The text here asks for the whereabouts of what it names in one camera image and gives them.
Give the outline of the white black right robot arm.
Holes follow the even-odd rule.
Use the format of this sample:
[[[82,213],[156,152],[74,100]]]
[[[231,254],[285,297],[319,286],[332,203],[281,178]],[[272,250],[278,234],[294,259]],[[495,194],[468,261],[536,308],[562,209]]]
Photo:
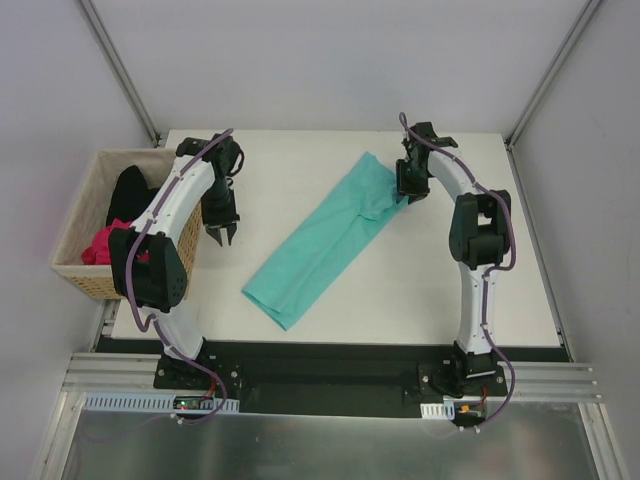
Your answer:
[[[461,321],[448,362],[429,374],[436,392],[461,398],[500,374],[492,338],[497,275],[515,266],[511,196],[483,186],[458,154],[458,143],[439,136],[430,122],[408,124],[405,157],[396,161],[396,201],[424,200],[437,180],[454,203],[448,235],[451,257],[461,278]]]

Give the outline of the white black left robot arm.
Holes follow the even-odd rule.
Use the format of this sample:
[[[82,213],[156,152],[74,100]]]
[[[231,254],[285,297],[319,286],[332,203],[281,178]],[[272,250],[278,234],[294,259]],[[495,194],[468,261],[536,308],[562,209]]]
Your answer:
[[[150,205],[108,238],[116,292],[128,301],[137,329],[154,330],[165,355],[180,360],[176,375],[191,389],[215,392],[222,382],[198,356],[204,338],[184,304],[188,274],[178,242],[199,208],[206,233],[219,245],[231,244],[240,221],[232,185],[244,159],[231,130],[209,140],[184,139]]]

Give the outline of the teal t shirt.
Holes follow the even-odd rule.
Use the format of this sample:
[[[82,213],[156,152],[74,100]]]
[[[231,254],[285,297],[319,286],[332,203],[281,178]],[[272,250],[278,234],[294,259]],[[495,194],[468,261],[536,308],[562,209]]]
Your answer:
[[[396,200],[395,173],[364,153],[250,278],[243,295],[290,330],[406,205]]]

